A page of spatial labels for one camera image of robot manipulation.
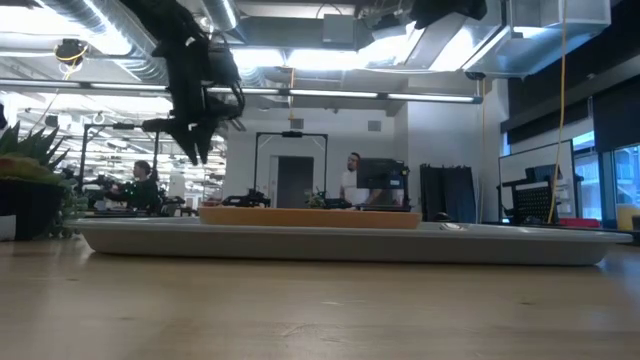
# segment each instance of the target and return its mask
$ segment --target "doorway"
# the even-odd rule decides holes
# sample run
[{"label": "doorway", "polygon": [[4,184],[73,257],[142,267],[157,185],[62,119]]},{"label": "doorway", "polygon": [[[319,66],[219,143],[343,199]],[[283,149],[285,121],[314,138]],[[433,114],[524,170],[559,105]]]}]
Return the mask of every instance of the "doorway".
[{"label": "doorway", "polygon": [[307,208],[313,191],[313,157],[278,157],[277,207]]}]

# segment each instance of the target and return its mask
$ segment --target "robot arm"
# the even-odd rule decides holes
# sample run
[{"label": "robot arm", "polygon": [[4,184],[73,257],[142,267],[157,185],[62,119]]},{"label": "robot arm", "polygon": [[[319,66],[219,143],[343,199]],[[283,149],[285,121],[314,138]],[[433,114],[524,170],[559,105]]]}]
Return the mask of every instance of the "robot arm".
[{"label": "robot arm", "polygon": [[[203,164],[220,121],[242,115],[244,95],[240,75],[226,46],[214,45],[193,16],[176,0],[120,0],[158,40],[152,56],[167,63],[173,112],[169,119],[145,121],[146,131],[170,134],[194,165]],[[207,86],[228,86],[238,102],[226,104]]]}]

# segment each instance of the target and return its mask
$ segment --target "table surface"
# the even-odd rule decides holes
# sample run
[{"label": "table surface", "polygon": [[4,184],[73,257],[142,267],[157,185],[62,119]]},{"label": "table surface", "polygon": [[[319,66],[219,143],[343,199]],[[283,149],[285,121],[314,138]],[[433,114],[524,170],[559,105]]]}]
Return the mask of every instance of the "table surface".
[{"label": "table surface", "polygon": [[561,268],[0,243],[0,359],[637,360],[640,250]]}]

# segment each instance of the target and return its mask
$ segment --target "white tray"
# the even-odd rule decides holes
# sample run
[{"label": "white tray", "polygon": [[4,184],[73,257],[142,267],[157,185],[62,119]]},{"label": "white tray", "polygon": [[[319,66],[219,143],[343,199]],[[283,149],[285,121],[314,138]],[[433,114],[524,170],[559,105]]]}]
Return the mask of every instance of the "white tray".
[{"label": "white tray", "polygon": [[83,219],[97,252],[292,260],[592,265],[630,235],[422,223],[416,230],[201,225],[197,218]]}]

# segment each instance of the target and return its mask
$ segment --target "orange cutting board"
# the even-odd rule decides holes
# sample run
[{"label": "orange cutting board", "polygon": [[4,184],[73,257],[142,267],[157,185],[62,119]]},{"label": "orange cutting board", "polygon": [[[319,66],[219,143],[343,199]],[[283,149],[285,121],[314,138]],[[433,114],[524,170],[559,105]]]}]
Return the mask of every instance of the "orange cutting board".
[{"label": "orange cutting board", "polygon": [[322,209],[201,207],[200,222],[208,225],[295,226],[370,229],[415,229],[422,214]]}]

